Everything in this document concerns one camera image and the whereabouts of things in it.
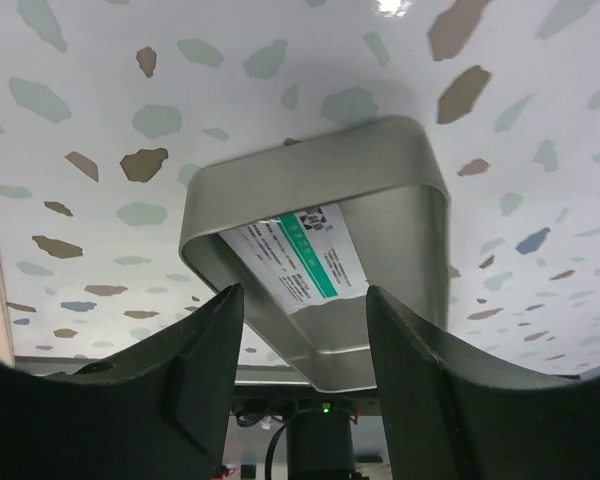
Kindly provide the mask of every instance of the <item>green stripe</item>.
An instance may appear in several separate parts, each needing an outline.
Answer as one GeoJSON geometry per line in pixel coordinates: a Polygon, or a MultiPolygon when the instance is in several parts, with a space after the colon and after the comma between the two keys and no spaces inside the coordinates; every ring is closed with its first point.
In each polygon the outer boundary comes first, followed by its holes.
{"type": "Polygon", "coordinates": [[[280,229],[298,255],[298,258],[307,269],[316,288],[323,298],[338,296],[338,292],[329,280],[329,276],[318,259],[315,250],[304,234],[302,225],[295,215],[283,215],[280,217],[280,229]]]}

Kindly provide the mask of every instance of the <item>brown speck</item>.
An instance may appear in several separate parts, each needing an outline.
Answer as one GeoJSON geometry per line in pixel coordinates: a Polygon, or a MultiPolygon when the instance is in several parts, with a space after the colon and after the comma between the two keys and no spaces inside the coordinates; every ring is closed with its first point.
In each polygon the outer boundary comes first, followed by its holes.
{"type": "Polygon", "coordinates": [[[484,310],[482,312],[472,313],[467,318],[469,320],[484,320],[485,318],[493,317],[494,315],[500,313],[503,308],[492,308],[491,310],[484,310]]]}
{"type": "Polygon", "coordinates": [[[465,46],[490,0],[456,0],[436,17],[429,29],[429,44],[436,62],[453,58],[465,46]]]}
{"type": "Polygon", "coordinates": [[[98,181],[98,165],[96,165],[93,160],[78,152],[71,152],[65,155],[64,158],[69,160],[78,170],[91,180],[98,181]]]}
{"type": "Polygon", "coordinates": [[[62,205],[60,202],[44,202],[44,206],[49,210],[53,210],[56,213],[61,213],[67,217],[73,217],[73,213],[67,207],[62,205]]]}
{"type": "Polygon", "coordinates": [[[124,315],[131,318],[143,319],[155,317],[156,315],[159,315],[159,312],[151,312],[146,310],[127,310],[124,312],[124,315]]]}
{"type": "Polygon", "coordinates": [[[453,123],[470,113],[490,79],[491,73],[480,65],[460,74],[438,100],[438,124],[453,123]]]}
{"type": "Polygon", "coordinates": [[[140,70],[147,78],[153,77],[153,71],[156,69],[156,60],[158,54],[151,47],[144,47],[136,53],[136,60],[140,66],[140,70]]]}
{"type": "Polygon", "coordinates": [[[38,244],[40,250],[44,250],[52,257],[75,258],[82,256],[82,248],[55,238],[47,238],[42,235],[31,237],[38,244]]]}
{"type": "Polygon", "coordinates": [[[576,273],[575,270],[567,270],[566,272],[559,273],[555,277],[551,277],[549,280],[562,280],[563,278],[569,278],[574,273],[576,273]]]}
{"type": "Polygon", "coordinates": [[[169,158],[166,148],[155,150],[138,150],[136,153],[125,155],[120,160],[124,174],[132,182],[146,183],[162,168],[162,162],[169,158]]]}
{"type": "Polygon", "coordinates": [[[460,170],[458,170],[459,177],[469,177],[471,175],[480,175],[481,173],[489,170],[489,163],[484,161],[481,158],[477,158],[466,165],[464,165],[460,170]]]}
{"type": "Polygon", "coordinates": [[[491,265],[493,265],[493,262],[495,262],[495,260],[496,256],[491,255],[489,258],[487,258],[484,262],[480,264],[480,268],[484,270],[485,268],[490,267],[491,265]]]}
{"type": "Polygon", "coordinates": [[[58,338],[73,338],[78,334],[78,332],[71,330],[70,328],[60,328],[58,330],[54,330],[53,334],[58,338]]]}
{"type": "Polygon", "coordinates": [[[21,312],[36,313],[36,309],[29,305],[20,305],[19,303],[7,302],[7,307],[19,310],[21,312]]]}
{"type": "Polygon", "coordinates": [[[87,285],[84,287],[85,292],[93,293],[99,297],[110,297],[112,295],[120,295],[128,290],[127,287],[113,285],[87,285]]]}
{"type": "Polygon", "coordinates": [[[533,342],[534,340],[537,340],[540,337],[544,337],[547,333],[549,333],[548,330],[545,330],[544,332],[534,333],[533,335],[529,335],[528,337],[524,337],[524,341],[525,342],[533,342]]]}

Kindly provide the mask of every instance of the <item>white label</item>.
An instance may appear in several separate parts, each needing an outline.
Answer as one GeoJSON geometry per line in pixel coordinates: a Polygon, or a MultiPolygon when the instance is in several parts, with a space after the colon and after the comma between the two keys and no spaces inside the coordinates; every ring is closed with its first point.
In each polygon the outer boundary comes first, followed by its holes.
{"type": "Polygon", "coordinates": [[[367,293],[369,282],[337,204],[220,233],[283,310],[367,293]]]}

